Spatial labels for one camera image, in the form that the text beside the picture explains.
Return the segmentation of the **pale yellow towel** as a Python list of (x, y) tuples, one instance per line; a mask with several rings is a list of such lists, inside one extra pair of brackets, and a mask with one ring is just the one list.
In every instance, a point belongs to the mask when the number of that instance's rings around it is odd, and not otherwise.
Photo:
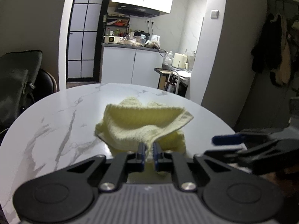
[(142, 104), (127, 97), (118, 104), (108, 104), (103, 118), (95, 126), (95, 134), (116, 153), (136, 151), (145, 144), (145, 164), (154, 168), (154, 144), (163, 151), (186, 152), (182, 128), (193, 120), (184, 107), (157, 102)]

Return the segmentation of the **dark hanging clothes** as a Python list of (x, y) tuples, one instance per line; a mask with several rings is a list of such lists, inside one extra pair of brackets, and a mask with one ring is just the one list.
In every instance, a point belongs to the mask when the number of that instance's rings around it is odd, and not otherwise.
[(298, 73), (298, 15), (269, 15), (250, 53), (255, 73), (267, 73), (277, 88), (289, 85)]

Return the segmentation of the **cream jug appliance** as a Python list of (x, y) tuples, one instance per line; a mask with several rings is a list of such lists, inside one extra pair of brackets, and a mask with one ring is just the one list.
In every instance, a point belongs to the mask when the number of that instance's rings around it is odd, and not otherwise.
[(188, 69), (189, 64), (187, 63), (187, 56), (185, 54), (175, 53), (172, 61), (172, 67)]

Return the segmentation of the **white kitchen cabinet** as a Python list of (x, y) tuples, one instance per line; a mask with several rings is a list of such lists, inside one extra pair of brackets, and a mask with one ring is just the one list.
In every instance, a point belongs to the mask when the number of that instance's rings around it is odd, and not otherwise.
[(145, 47), (103, 44), (100, 67), (101, 83), (125, 83), (157, 88), (166, 52)]

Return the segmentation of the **brown wooden chair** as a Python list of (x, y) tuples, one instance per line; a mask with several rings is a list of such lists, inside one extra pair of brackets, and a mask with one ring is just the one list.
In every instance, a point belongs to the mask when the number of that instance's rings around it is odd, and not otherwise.
[(57, 82), (52, 74), (43, 69), (40, 69), (38, 72), (38, 76), (43, 85), (45, 85), (47, 89), (51, 90), (51, 93), (57, 92)]

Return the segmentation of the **black framed glass door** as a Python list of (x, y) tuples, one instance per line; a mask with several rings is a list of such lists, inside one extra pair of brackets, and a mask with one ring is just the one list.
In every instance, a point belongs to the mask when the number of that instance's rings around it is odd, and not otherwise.
[(110, 0), (73, 0), (66, 51), (68, 83), (99, 81), (104, 17)]

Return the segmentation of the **white electric kettle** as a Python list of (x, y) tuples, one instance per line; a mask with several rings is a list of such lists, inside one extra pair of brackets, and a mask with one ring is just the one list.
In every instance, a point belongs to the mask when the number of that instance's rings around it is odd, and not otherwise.
[(157, 43), (160, 43), (160, 36), (153, 34), (150, 38), (151, 41), (155, 41)]

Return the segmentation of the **white toaster appliance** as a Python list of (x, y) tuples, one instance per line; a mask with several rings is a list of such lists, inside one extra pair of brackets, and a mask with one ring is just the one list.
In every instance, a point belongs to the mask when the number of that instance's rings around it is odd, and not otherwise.
[(121, 36), (112, 36), (112, 35), (105, 35), (104, 36), (104, 43), (112, 43), (116, 44), (121, 41), (122, 37)]

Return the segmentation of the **black kitchen shelf rack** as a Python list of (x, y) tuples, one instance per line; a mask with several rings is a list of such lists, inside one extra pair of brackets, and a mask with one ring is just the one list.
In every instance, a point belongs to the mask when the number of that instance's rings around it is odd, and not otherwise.
[(126, 36), (130, 32), (130, 15), (110, 14), (104, 15), (104, 35)]

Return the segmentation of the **black range hood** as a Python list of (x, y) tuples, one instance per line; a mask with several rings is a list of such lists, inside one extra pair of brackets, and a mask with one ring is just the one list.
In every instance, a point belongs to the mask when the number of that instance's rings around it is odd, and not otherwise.
[(115, 12), (136, 17), (158, 17), (160, 11), (130, 4), (117, 3)]

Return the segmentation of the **white wall switch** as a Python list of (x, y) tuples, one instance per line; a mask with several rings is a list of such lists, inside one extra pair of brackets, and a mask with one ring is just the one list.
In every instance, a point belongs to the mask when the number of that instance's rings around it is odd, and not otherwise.
[(211, 10), (210, 18), (218, 19), (219, 18), (219, 10)]

